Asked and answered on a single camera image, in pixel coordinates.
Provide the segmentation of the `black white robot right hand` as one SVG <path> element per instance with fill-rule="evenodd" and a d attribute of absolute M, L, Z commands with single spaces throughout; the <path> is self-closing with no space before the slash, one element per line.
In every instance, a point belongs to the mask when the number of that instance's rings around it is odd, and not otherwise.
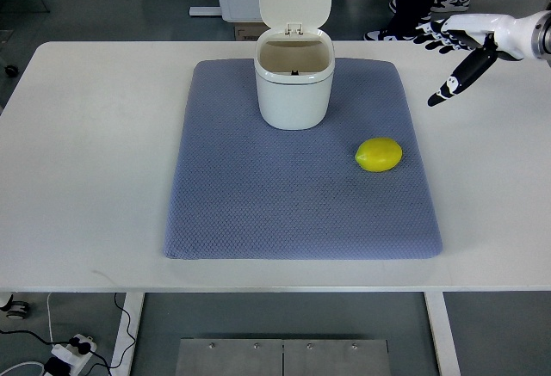
<path fill-rule="evenodd" d="M 428 105 L 433 107 L 459 95 L 478 80 L 497 59 L 543 59 L 539 43 L 550 12 L 543 10 L 523 18 L 499 14 L 452 15 L 420 26 L 413 42 L 441 53 L 465 49 L 470 53 L 453 70 Z"/>

